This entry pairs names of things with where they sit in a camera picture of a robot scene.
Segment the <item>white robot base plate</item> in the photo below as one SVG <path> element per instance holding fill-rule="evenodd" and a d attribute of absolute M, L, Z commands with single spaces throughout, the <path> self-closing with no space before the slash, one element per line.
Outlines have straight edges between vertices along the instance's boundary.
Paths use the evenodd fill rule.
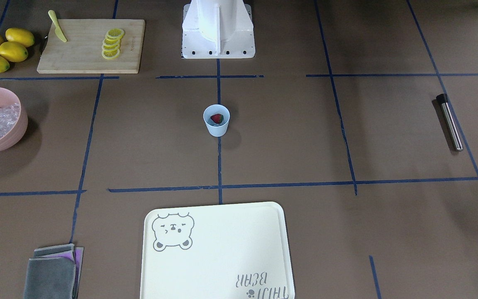
<path fill-rule="evenodd" d="M 192 0 L 183 7 L 182 30 L 184 59 L 255 56 L 252 10 L 242 0 Z"/>

